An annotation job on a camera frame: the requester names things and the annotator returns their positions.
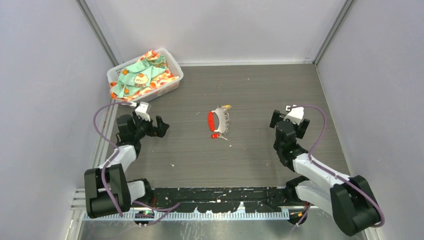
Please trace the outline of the key with red tag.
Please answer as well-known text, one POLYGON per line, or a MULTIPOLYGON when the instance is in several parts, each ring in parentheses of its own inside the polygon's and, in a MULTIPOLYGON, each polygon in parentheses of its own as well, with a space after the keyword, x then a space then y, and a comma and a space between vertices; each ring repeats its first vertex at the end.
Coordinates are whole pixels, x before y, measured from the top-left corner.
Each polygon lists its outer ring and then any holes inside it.
POLYGON ((221 133, 213 133, 211 136, 210 136, 210 138, 211 139, 222 139, 222 140, 225 140, 225 141, 227 141, 228 139, 223 135, 223 134, 221 134, 221 133))

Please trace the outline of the red keyring with metal chain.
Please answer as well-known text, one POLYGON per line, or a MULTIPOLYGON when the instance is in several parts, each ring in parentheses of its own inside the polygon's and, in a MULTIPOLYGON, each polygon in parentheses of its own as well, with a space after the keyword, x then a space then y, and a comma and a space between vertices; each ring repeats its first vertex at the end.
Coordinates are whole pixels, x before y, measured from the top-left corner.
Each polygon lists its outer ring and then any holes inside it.
POLYGON ((230 131, 229 109, 223 109, 221 106, 208 113, 207 124, 211 132, 227 135, 230 131))

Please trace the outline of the key with yellow tag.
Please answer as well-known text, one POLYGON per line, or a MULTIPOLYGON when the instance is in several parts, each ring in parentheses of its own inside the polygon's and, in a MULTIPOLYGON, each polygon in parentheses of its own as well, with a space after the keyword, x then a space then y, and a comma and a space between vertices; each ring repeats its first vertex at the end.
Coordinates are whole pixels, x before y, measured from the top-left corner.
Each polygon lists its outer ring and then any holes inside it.
POLYGON ((225 109, 225 110, 229 110, 229 109, 231 109, 231 108, 232 108, 232 106, 231 106, 231 105, 229 105, 229 104, 228 104, 228 105, 222 105, 222 106, 221 106, 221 108, 222 108, 222 109, 225 109))

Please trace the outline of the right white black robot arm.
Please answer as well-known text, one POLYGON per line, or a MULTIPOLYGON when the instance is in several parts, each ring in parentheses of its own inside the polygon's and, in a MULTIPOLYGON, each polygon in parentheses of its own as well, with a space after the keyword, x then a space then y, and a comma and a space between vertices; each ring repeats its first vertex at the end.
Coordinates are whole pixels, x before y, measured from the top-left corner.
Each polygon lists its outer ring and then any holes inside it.
POLYGON ((339 173, 312 155, 297 142, 310 120, 304 118, 304 106, 288 105, 285 112, 275 110, 270 128, 275 130, 273 148, 281 164, 299 174, 286 183, 285 198, 291 205, 314 205, 332 216, 338 228, 353 236, 367 228, 385 223, 368 181, 361 175, 339 173))

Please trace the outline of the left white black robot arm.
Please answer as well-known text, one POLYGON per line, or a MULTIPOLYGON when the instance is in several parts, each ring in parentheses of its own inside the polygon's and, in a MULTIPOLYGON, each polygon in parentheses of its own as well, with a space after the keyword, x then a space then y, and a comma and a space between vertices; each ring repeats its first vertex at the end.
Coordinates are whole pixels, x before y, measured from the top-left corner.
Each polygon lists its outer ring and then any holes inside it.
POLYGON ((112 155, 98 167, 84 173, 85 207, 89 218, 123 215, 132 204, 148 207, 154 199, 154 191, 145 178, 127 180, 126 170, 140 154, 144 137, 164 137, 169 124, 161 116, 153 120, 143 119, 135 112, 116 119, 118 132, 112 155))

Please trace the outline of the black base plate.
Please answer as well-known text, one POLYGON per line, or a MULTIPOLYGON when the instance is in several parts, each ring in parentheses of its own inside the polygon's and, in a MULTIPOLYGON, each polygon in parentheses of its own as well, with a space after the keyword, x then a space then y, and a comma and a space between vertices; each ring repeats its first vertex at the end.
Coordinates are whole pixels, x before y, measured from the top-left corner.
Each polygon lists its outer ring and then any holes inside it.
POLYGON ((276 213, 283 207, 306 208, 306 203, 290 198, 283 187, 157 187, 136 199, 157 209, 180 203, 176 213, 234 213, 244 207, 247 213, 276 213))

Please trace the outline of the aluminium front rail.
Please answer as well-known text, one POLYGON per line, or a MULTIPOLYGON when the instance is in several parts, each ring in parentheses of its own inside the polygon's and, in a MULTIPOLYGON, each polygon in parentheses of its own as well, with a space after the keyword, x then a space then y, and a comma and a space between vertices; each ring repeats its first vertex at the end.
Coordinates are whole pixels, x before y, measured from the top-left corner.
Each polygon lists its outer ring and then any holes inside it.
POLYGON ((136 223, 152 222, 157 219, 162 221, 241 221, 241 220, 296 220, 306 210, 299 207, 282 207, 278 212, 256 212, 247 213, 245 208, 239 207, 235 212, 226 213, 193 213, 171 212, 164 214, 139 204, 125 212, 122 217, 118 214, 97 218, 98 221, 135 221, 136 223))

